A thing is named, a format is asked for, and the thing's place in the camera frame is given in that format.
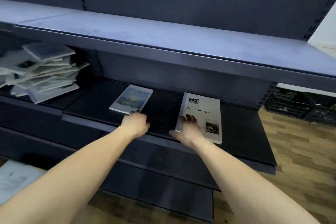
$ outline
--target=plastic crate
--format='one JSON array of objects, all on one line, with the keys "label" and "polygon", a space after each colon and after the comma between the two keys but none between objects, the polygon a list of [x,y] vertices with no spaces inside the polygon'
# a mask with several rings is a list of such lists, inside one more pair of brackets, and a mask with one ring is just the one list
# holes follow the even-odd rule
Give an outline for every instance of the plastic crate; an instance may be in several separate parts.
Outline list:
[{"label": "plastic crate", "polygon": [[275,88],[264,107],[268,112],[302,118],[313,108],[313,105],[302,92]]},{"label": "plastic crate", "polygon": [[336,126],[336,98],[305,92],[305,96],[313,108],[303,117],[303,120],[314,121]]}]

